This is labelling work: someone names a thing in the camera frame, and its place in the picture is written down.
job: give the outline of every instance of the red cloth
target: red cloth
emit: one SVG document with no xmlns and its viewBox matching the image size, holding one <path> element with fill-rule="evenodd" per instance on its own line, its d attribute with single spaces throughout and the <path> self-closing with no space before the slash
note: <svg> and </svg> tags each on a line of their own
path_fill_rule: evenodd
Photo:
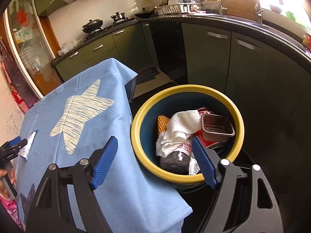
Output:
<svg viewBox="0 0 311 233">
<path fill-rule="evenodd" d="M 2 40 L 0 40 L 0 62 L 10 86 L 13 99 L 25 114 L 39 99 L 26 82 L 17 63 L 7 52 Z"/>
<path fill-rule="evenodd" d="M 15 200 L 7 201 L 0 195 L 0 202 L 3 204 L 9 215 L 12 217 L 12 219 L 15 221 L 15 223 L 24 230 L 21 221 L 18 218 L 18 210 L 17 210 L 17 204 Z"/>
</svg>

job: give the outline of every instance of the glass cabinet door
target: glass cabinet door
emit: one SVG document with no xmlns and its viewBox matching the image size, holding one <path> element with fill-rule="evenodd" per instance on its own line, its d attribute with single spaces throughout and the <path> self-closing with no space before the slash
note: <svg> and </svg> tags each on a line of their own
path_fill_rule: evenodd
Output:
<svg viewBox="0 0 311 233">
<path fill-rule="evenodd" d="M 27 73 L 43 96 L 62 84 L 39 29 L 31 0 L 12 0 L 7 17 L 14 44 Z"/>
</svg>

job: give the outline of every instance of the pot lid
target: pot lid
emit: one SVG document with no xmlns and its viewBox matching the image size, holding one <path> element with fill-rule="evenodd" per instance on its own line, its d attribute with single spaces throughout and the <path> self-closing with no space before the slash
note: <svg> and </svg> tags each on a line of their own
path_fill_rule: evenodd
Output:
<svg viewBox="0 0 311 233">
<path fill-rule="evenodd" d="M 148 13 L 148 12 L 150 12 L 150 10 L 147 10 L 146 8 L 142 8 L 142 10 L 140 12 L 137 12 L 134 15 L 136 15 L 136 14 L 144 14 L 146 12 Z"/>
<path fill-rule="evenodd" d="M 101 19 L 95 19 L 95 20 L 90 19 L 87 24 L 82 26 L 82 28 L 91 26 L 92 24 L 95 24 L 95 23 L 100 22 L 100 21 L 102 21 L 102 20 Z"/>
</svg>

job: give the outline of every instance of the crumpled tissue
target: crumpled tissue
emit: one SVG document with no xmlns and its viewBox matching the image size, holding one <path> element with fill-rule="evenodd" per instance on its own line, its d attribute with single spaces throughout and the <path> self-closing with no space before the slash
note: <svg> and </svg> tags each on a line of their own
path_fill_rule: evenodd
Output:
<svg viewBox="0 0 311 233">
<path fill-rule="evenodd" d="M 158 137 L 155 145 L 156 155 L 166 158 L 201 127 L 201 117 L 197 110 L 174 114 L 166 125 L 167 130 Z"/>
</svg>

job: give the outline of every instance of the cabinet handle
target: cabinet handle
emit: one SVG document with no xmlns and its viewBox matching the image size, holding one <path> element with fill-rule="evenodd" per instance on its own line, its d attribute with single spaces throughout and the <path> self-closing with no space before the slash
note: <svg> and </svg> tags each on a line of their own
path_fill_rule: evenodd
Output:
<svg viewBox="0 0 311 233">
<path fill-rule="evenodd" d="M 71 59 L 73 56 L 77 55 L 79 52 L 76 52 L 74 54 L 72 54 L 71 56 L 69 56 L 69 59 Z"/>
<path fill-rule="evenodd" d="M 212 37 L 228 39 L 227 35 L 221 35 L 221 34 L 217 34 L 217 33 L 214 33 L 214 32 L 207 32 L 207 34 L 212 36 Z"/>
<path fill-rule="evenodd" d="M 51 1 L 50 4 L 52 4 L 52 3 L 55 2 L 55 1 L 56 1 L 56 0 Z"/>
<path fill-rule="evenodd" d="M 99 47 L 94 48 L 92 51 L 96 51 L 97 49 L 102 48 L 102 47 L 103 45 L 100 45 Z"/>
<path fill-rule="evenodd" d="M 124 30 L 119 31 L 119 32 L 116 32 L 116 33 L 113 33 L 113 35 L 117 35 L 117 34 L 120 34 L 120 33 L 122 33 L 122 32 L 124 32 Z"/>
<path fill-rule="evenodd" d="M 261 51 L 261 48 L 260 47 L 257 47 L 257 46 L 253 46 L 249 43 L 246 43 L 244 41 L 241 41 L 241 40 L 238 40 L 238 39 L 235 39 L 235 41 L 239 44 L 239 45 L 242 45 L 248 49 L 251 49 L 251 50 L 254 50 L 254 51 Z"/>
</svg>

